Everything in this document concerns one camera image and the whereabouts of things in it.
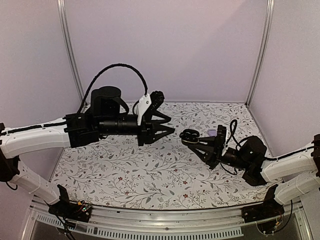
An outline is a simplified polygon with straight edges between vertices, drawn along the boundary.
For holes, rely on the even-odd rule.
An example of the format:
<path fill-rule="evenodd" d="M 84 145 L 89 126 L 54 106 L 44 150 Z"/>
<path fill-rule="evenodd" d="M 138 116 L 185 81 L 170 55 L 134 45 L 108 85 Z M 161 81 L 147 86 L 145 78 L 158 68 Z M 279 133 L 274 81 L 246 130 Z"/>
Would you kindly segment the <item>purple earbud charging case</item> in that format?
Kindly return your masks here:
<path fill-rule="evenodd" d="M 217 131 L 215 129 L 209 129 L 207 134 L 209 137 L 215 137 L 217 135 Z"/>

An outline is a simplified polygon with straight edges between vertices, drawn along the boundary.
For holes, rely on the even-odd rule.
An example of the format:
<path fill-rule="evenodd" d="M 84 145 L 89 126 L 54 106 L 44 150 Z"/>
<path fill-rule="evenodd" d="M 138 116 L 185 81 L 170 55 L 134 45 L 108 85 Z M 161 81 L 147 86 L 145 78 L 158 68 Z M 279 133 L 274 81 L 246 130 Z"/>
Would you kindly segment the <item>black earbud charging case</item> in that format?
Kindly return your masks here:
<path fill-rule="evenodd" d="M 194 129 L 185 129 L 179 134 L 179 137 L 183 144 L 197 144 L 200 133 Z"/>

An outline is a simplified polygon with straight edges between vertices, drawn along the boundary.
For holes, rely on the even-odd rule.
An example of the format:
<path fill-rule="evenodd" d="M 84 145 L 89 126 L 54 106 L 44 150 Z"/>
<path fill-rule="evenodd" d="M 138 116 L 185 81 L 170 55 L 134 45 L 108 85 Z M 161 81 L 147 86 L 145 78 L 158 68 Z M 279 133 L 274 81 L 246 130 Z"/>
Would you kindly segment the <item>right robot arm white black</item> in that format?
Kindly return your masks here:
<path fill-rule="evenodd" d="M 226 165 L 243 170 L 242 178 L 250 186 L 266 185 L 273 180 L 297 174 L 288 182 L 271 186 L 259 206 L 262 218 L 269 218 L 288 201 L 304 195 L 320 186 L 320 139 L 319 135 L 306 146 L 285 155 L 268 158 L 267 147 L 255 136 L 248 136 L 229 147 L 230 137 L 219 132 L 215 136 L 200 137 L 194 130 L 180 134 L 181 142 L 193 151 L 206 165 L 214 169 Z"/>

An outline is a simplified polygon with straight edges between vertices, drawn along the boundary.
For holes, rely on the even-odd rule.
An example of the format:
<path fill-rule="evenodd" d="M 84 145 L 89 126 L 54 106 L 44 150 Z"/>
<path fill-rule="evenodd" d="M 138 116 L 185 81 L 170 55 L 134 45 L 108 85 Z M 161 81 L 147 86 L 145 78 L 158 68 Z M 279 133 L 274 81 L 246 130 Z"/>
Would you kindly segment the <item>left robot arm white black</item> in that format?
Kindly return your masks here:
<path fill-rule="evenodd" d="M 44 180 L 20 160 L 20 155 L 56 148 L 78 148 L 99 142 L 108 136 L 136 136 L 140 147 L 150 145 L 174 133 L 166 126 L 171 118 L 158 108 L 164 94 L 154 91 L 137 102 L 135 114 L 121 98 L 121 90 L 104 86 L 91 92 L 85 112 L 21 128 L 0 125 L 0 180 L 12 183 L 43 199 L 63 216 L 74 213 L 67 190 Z"/>

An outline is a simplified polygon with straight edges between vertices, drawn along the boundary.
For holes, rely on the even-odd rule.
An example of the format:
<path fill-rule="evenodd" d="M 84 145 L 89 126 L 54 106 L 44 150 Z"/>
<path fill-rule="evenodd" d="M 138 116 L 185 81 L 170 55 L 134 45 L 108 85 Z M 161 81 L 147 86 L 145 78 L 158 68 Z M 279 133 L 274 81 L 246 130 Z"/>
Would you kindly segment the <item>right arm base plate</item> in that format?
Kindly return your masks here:
<path fill-rule="evenodd" d="M 265 235 L 271 235 L 277 231 L 285 213 L 283 205 L 275 200 L 275 191 L 278 186 L 278 184 L 275 184 L 268 189 L 262 203 L 245 206 L 241 209 L 241 217 L 245 223 L 272 218 L 269 222 L 262 222 L 257 225 L 258 230 Z"/>

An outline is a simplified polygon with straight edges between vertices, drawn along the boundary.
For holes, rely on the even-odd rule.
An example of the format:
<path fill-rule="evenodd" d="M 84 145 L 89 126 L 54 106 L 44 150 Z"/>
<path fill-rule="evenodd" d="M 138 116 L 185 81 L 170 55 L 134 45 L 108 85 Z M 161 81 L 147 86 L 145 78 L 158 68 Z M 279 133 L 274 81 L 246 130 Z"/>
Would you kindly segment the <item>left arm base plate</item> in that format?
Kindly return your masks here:
<path fill-rule="evenodd" d="M 49 204 L 48 212 L 65 219 L 88 223 L 92 214 L 92 204 L 84 200 L 72 202 L 67 190 L 60 184 L 57 187 L 59 189 L 58 202 Z"/>

